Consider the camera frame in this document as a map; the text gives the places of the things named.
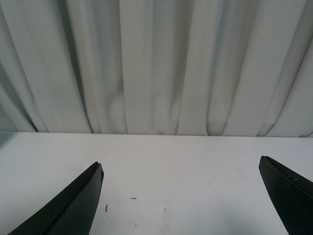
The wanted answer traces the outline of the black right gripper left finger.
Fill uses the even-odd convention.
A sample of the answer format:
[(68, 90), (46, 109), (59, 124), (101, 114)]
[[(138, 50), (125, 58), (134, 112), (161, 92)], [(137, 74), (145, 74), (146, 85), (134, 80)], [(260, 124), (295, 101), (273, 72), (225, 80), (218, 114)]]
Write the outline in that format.
[(104, 172), (93, 163), (11, 235), (88, 235), (98, 207)]

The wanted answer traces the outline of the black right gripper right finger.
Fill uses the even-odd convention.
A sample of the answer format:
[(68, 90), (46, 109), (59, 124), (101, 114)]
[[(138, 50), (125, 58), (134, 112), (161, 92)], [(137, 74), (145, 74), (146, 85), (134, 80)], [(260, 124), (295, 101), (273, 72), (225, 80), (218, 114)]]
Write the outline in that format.
[(313, 183), (269, 156), (259, 171), (268, 195), (290, 235), (313, 233)]

